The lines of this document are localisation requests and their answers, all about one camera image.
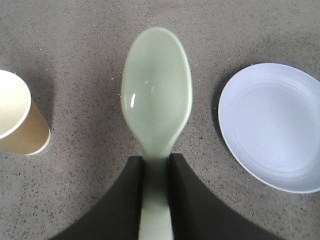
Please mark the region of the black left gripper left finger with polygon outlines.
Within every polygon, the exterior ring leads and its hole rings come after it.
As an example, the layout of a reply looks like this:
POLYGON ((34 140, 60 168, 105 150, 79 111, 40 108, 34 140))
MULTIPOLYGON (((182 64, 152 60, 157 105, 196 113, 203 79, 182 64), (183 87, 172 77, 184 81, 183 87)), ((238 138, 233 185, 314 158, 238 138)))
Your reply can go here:
POLYGON ((102 199, 53 240, 137 240, 142 207, 144 162, 130 156, 102 199))

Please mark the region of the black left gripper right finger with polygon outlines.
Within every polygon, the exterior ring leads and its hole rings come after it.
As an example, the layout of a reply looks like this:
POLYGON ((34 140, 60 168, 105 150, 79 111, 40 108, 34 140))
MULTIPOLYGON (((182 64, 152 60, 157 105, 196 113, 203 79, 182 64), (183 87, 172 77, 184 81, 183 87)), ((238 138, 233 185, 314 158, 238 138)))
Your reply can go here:
POLYGON ((168 200, 176 240, 278 239, 216 197, 180 153, 169 156, 168 200))

